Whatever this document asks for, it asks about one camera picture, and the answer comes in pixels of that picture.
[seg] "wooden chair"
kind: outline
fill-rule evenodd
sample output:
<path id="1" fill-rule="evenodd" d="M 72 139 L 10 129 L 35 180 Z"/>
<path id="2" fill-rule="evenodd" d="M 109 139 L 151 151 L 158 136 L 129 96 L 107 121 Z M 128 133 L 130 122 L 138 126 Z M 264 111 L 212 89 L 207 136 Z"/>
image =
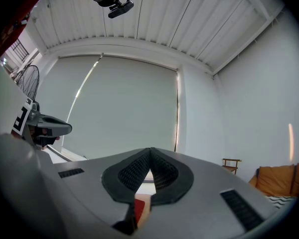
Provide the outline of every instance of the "wooden chair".
<path id="1" fill-rule="evenodd" d="M 235 174 L 236 174 L 237 169 L 238 169 L 238 162 L 241 162 L 241 159 L 223 158 L 223 160 L 225 160 L 225 165 L 223 165 L 223 167 L 225 167 L 226 169 L 228 169 L 231 172 L 235 171 Z M 236 166 L 228 166 L 228 165 L 226 165 L 227 161 L 235 161 L 236 162 Z"/>

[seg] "white corrugated ceiling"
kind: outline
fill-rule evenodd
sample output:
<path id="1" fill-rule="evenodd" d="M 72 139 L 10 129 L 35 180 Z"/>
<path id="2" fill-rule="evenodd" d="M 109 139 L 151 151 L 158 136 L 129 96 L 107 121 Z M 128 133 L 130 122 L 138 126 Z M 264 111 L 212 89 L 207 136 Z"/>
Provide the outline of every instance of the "white corrugated ceiling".
<path id="1" fill-rule="evenodd" d="M 93 0 L 41 0 L 32 12 L 49 49 L 91 37 L 154 42 L 194 57 L 216 73 L 282 9 L 280 0 L 132 0 L 114 19 Z"/>

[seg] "sofa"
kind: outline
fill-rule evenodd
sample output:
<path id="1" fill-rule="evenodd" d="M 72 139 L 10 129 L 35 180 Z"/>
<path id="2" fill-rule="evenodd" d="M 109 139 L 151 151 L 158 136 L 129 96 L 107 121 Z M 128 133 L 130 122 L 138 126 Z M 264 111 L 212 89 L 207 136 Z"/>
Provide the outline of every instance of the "sofa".
<path id="1" fill-rule="evenodd" d="M 264 195 L 270 196 L 299 196 L 299 163 L 276 167 L 261 166 L 249 181 Z"/>

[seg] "black and white chevron fabric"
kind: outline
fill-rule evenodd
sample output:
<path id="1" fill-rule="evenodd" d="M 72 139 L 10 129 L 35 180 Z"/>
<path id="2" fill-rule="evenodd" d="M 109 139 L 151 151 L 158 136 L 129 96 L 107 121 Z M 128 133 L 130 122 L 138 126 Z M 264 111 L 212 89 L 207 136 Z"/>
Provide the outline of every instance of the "black and white chevron fabric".
<path id="1" fill-rule="evenodd" d="M 294 200 L 296 197 L 267 197 L 270 202 L 273 203 L 273 205 L 277 208 L 280 209 L 282 206 L 285 204 L 291 202 Z"/>

